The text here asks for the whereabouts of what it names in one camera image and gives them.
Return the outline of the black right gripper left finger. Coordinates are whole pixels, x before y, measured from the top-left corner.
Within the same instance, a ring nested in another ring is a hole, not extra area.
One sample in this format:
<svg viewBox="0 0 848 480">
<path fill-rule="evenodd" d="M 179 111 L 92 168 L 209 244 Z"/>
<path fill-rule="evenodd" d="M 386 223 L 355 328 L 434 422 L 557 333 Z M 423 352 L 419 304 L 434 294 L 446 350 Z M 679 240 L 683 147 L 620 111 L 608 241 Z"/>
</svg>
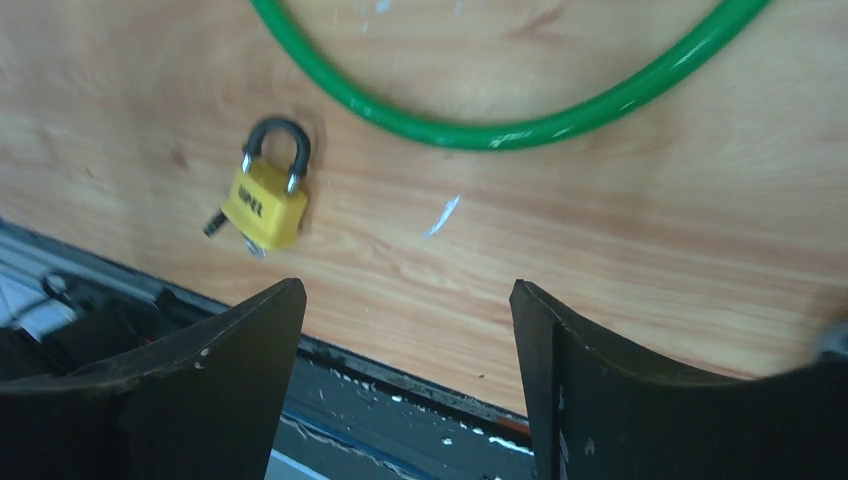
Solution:
<svg viewBox="0 0 848 480">
<path fill-rule="evenodd" d="M 5 479 L 261 479 L 298 351 L 296 278 L 63 376 L 1 385 Z"/>
</svg>

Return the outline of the black-headed key bunch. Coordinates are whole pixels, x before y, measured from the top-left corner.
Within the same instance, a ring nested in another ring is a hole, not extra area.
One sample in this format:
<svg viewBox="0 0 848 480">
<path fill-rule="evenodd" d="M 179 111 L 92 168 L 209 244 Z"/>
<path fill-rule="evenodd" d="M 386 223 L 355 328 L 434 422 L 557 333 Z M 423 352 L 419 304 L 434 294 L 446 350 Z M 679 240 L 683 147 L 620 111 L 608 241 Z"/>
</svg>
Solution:
<svg viewBox="0 0 848 480">
<path fill-rule="evenodd" d="M 231 225 L 231 221 L 223 213 L 222 210 L 217 210 L 204 225 L 202 232 L 208 238 L 214 238 L 222 229 L 226 229 Z M 247 251 L 257 259 L 266 257 L 267 252 L 260 247 L 256 242 L 248 238 L 244 233 L 241 233 Z"/>
</svg>

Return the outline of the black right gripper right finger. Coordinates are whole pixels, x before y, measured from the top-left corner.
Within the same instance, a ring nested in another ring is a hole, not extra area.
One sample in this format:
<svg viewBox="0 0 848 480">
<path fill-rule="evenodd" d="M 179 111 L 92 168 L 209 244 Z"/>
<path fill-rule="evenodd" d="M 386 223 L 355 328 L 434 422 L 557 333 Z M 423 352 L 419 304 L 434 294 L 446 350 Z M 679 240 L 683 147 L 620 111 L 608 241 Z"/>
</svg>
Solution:
<svg viewBox="0 0 848 480">
<path fill-rule="evenodd" d="M 541 479 L 843 479 L 847 324 L 809 363 L 740 380 L 673 360 L 517 281 L 510 295 Z"/>
</svg>

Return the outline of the yellow padlock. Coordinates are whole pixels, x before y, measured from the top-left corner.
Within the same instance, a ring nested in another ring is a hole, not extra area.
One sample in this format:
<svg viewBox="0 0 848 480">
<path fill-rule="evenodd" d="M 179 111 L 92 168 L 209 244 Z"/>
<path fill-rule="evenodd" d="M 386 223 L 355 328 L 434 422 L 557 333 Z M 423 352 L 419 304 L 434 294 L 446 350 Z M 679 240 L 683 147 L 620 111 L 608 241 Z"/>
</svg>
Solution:
<svg viewBox="0 0 848 480">
<path fill-rule="evenodd" d="M 271 133 L 285 133 L 294 141 L 294 157 L 285 169 L 263 158 L 263 142 Z M 301 181 L 307 175 L 311 153 L 308 134 L 294 120 L 266 117 L 249 132 L 241 165 L 220 212 L 242 235 L 253 256 L 261 258 L 296 243 L 308 205 Z"/>
</svg>

